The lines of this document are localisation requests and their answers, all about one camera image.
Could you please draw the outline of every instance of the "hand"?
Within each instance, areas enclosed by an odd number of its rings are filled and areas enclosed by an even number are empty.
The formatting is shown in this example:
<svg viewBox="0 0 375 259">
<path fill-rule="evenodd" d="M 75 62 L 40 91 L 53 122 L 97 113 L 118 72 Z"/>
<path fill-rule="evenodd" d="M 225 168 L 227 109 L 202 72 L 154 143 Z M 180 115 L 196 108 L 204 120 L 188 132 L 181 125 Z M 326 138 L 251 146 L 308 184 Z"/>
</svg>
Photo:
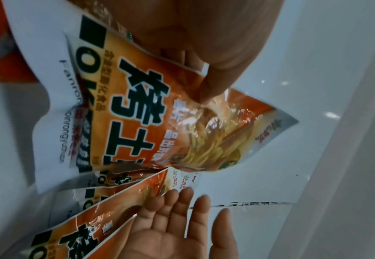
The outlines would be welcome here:
<svg viewBox="0 0 375 259">
<path fill-rule="evenodd" d="M 223 93 L 263 49 L 284 0 L 101 0 L 148 51 L 209 71 L 193 96 Z"/>
<path fill-rule="evenodd" d="M 210 199 L 197 199 L 187 229 L 187 213 L 193 190 L 168 191 L 144 204 L 134 219 L 128 240 L 118 259 L 205 259 L 208 257 Z M 210 259 L 239 258 L 228 209 L 217 216 L 212 229 Z"/>
</svg>

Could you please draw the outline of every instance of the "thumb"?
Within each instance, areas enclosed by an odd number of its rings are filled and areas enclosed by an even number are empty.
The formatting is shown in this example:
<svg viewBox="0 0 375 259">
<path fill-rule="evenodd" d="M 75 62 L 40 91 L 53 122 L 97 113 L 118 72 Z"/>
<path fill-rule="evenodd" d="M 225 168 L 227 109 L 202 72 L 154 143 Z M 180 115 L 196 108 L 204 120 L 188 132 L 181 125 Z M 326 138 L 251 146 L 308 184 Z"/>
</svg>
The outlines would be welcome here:
<svg viewBox="0 0 375 259">
<path fill-rule="evenodd" d="M 233 236 L 229 209 L 217 215 L 212 227 L 212 247 L 209 259 L 238 259 L 239 251 Z"/>
<path fill-rule="evenodd" d="M 222 94 L 232 86 L 246 68 L 253 62 L 256 56 L 252 56 L 240 64 L 231 68 L 217 68 L 210 64 L 208 74 L 203 79 L 199 91 L 199 102 L 206 103 L 215 96 Z"/>
</svg>

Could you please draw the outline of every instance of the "open palm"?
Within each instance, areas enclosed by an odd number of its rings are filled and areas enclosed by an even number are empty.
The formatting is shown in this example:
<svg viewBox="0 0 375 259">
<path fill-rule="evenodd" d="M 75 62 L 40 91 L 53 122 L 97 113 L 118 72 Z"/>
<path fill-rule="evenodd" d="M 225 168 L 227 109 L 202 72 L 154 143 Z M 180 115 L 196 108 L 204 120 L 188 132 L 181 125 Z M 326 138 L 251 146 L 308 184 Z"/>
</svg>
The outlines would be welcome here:
<svg viewBox="0 0 375 259">
<path fill-rule="evenodd" d="M 128 240 L 118 259 L 204 259 L 207 258 L 210 198 L 197 199 L 187 235 L 187 213 L 193 190 L 171 190 L 148 201 L 137 214 Z M 209 258 L 238 258 L 231 231 L 229 210 L 222 210 L 212 230 Z"/>
</svg>

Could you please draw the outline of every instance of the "human hand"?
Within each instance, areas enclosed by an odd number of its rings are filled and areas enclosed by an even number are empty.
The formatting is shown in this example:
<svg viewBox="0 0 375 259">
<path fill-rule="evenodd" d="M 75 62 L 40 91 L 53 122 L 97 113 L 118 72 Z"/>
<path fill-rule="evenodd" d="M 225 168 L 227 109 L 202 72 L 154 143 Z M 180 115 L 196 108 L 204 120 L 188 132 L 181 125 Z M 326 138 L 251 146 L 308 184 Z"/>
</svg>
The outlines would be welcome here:
<svg viewBox="0 0 375 259">
<path fill-rule="evenodd" d="M 128 240 L 118 259 L 205 259 L 208 242 L 210 199 L 197 199 L 187 229 L 187 213 L 193 190 L 168 191 L 144 204 L 134 219 Z M 228 209 L 216 217 L 212 228 L 210 259 L 239 258 Z"/>
<path fill-rule="evenodd" d="M 148 51 L 208 74 L 192 96 L 229 88 L 263 49 L 284 0 L 101 0 Z"/>
</svg>

